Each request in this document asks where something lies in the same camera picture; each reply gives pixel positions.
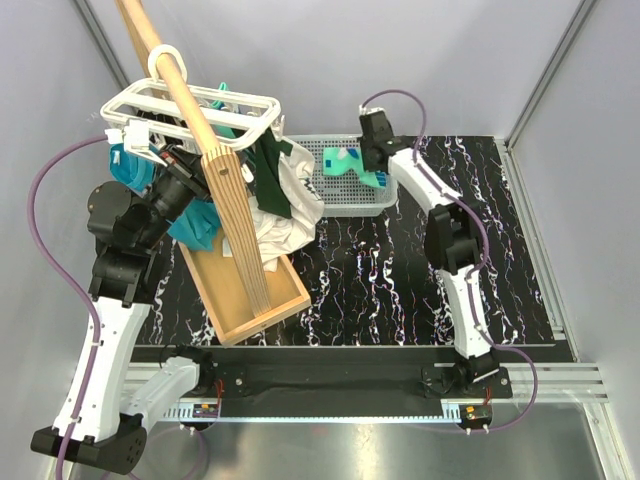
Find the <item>teal cloth garment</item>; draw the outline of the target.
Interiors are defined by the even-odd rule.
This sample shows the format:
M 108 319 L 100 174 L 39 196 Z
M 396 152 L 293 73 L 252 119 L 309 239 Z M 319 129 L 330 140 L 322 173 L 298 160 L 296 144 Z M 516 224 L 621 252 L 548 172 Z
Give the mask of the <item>teal cloth garment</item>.
M 147 159 L 124 150 L 124 144 L 111 144 L 109 170 L 113 178 L 136 193 L 142 193 L 155 179 L 160 167 Z M 221 221 L 215 205 L 209 201 L 193 199 L 184 212 L 170 221 L 168 234 L 190 250 L 212 251 L 213 240 Z

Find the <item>wooden tray base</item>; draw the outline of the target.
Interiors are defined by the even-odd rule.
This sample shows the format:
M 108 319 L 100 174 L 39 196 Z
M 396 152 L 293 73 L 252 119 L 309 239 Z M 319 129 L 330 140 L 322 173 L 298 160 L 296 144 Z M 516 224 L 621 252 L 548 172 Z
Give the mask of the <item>wooden tray base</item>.
M 264 274 L 269 301 L 264 310 L 258 310 L 258 283 L 242 280 L 234 260 L 222 254 L 221 236 L 213 245 L 212 252 L 194 251 L 185 245 L 180 249 L 222 345 L 236 345 L 310 306 L 310 294 L 288 257 L 282 255 L 276 270 Z

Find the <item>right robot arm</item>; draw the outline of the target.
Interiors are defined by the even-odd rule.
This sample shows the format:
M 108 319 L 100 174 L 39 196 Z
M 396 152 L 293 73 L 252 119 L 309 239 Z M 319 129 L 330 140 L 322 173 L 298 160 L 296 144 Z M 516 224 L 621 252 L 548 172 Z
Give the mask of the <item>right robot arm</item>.
M 364 168 L 389 174 L 427 215 L 425 256 L 444 283 L 454 326 L 457 359 L 450 378 L 460 393 L 476 396 L 499 370 L 480 293 L 488 236 L 477 208 L 427 165 L 418 141 L 394 134 L 384 109 L 361 106 L 359 122 Z

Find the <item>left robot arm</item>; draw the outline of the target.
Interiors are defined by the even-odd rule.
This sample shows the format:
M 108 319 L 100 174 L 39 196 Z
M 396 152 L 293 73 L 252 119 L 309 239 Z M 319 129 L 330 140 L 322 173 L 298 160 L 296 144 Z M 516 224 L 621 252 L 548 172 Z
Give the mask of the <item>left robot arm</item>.
M 109 181 L 87 201 L 87 229 L 96 258 L 87 289 L 53 258 L 38 231 L 35 201 L 49 170 L 85 147 L 73 145 L 36 174 L 28 194 L 28 225 L 43 257 L 80 296 L 89 312 L 79 363 L 54 423 L 33 434 L 30 448 L 51 456 L 56 469 L 73 462 L 127 475 L 138 464 L 153 426 L 182 396 L 203 396 L 216 386 L 211 354 L 178 345 L 160 371 L 130 397 L 124 380 L 138 333 L 162 275 L 158 244 L 194 199 L 206 199 L 200 157 L 178 145 L 157 151 L 161 170 L 141 194 Z

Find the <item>white plastic clip hanger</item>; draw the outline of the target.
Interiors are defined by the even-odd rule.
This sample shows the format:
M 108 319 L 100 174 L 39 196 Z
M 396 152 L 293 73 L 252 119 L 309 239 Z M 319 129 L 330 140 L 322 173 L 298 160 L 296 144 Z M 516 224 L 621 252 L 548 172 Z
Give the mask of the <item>white plastic clip hanger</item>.
M 142 110 L 186 123 L 181 127 L 151 120 L 153 133 L 193 142 L 203 152 L 221 145 L 240 151 L 281 119 L 281 104 L 273 97 L 187 84 L 184 61 L 171 45 L 154 47 L 147 66 L 148 78 L 130 84 L 101 107 L 109 125 L 124 126 L 134 119 L 133 110 Z

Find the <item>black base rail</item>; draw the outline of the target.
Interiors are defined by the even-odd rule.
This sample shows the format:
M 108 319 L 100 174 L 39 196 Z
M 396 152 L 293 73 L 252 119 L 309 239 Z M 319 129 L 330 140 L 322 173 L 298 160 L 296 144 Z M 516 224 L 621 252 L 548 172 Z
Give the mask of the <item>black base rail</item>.
M 451 347 L 202 347 L 206 374 L 220 380 L 225 399 L 260 394 L 387 390 L 436 399 L 509 399 L 502 368 L 472 381 Z

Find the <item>grey plastic basket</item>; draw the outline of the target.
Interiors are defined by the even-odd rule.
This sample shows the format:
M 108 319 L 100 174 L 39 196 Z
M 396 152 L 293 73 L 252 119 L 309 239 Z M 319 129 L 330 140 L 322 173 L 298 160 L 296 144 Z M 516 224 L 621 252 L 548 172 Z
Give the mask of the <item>grey plastic basket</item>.
M 383 188 L 365 185 L 352 170 L 339 176 L 325 176 L 326 148 L 357 148 L 358 134 L 291 135 L 289 139 L 307 149 L 315 159 L 312 183 L 324 201 L 325 217 L 376 217 L 396 204 L 398 183 L 389 175 Z

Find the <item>green white sock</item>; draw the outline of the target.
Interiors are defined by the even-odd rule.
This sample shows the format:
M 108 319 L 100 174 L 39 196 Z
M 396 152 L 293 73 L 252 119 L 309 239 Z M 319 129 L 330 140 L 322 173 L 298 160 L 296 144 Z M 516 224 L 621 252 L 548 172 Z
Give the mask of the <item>green white sock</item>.
M 313 154 L 272 130 L 252 147 L 254 194 L 249 198 L 256 238 L 267 272 L 278 269 L 278 259 L 310 244 L 325 205 L 313 184 Z

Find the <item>wooden pole stand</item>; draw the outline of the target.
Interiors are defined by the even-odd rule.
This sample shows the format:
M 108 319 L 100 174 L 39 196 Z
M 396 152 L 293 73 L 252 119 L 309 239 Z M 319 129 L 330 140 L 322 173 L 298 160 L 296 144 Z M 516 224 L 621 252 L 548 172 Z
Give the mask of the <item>wooden pole stand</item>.
M 183 79 L 177 58 L 162 50 L 160 37 L 141 4 L 137 1 L 124 1 L 122 7 L 149 51 L 151 65 L 148 70 L 158 73 L 166 84 L 202 152 L 202 169 L 228 238 L 237 271 L 244 282 L 254 280 L 258 283 L 261 292 L 255 306 L 258 310 L 264 310 L 269 301 L 265 273 L 238 157 L 216 137 Z

